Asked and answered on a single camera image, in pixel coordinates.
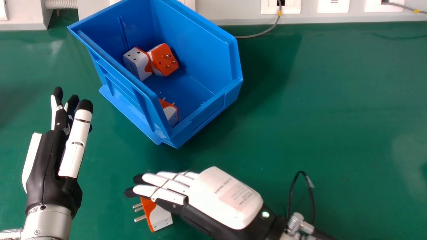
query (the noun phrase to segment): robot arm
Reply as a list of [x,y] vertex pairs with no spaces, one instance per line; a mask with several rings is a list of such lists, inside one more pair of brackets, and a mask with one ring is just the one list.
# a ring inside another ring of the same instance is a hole
[[128,197],[150,199],[216,240],[296,240],[299,230],[314,235],[311,239],[335,239],[298,213],[289,220],[276,215],[259,193],[217,167],[200,174],[146,173],[134,183]]
[[62,107],[62,89],[51,96],[52,124],[34,133],[22,173],[27,193],[24,228],[0,232],[3,239],[67,240],[82,202],[77,176],[91,129],[93,105],[76,95]]

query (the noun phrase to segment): gray cable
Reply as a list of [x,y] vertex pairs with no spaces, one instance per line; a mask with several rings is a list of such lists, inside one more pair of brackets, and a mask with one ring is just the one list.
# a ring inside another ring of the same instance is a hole
[[427,12],[426,12],[426,11],[420,11],[420,10],[418,10],[418,9],[412,9],[412,8],[410,8],[410,7],[403,6],[403,5],[400,5],[400,4],[397,4],[397,3],[382,2],[381,4],[383,4],[383,5],[392,5],[392,6],[400,7],[400,8],[403,8],[403,9],[406,9],[406,10],[409,10],[409,11],[412,11],[412,12],[414,12],[414,13],[427,14]]
[[257,33],[257,34],[252,34],[252,35],[246,35],[246,36],[235,36],[237,39],[244,39],[244,38],[255,38],[258,36],[261,36],[263,34],[266,34],[268,32],[270,32],[271,30],[273,30],[273,28],[275,28],[277,26],[277,23],[279,22],[280,16],[282,15],[282,2],[280,0],[277,0],[277,2],[279,3],[279,13],[277,14],[277,19],[276,22],[267,30]]

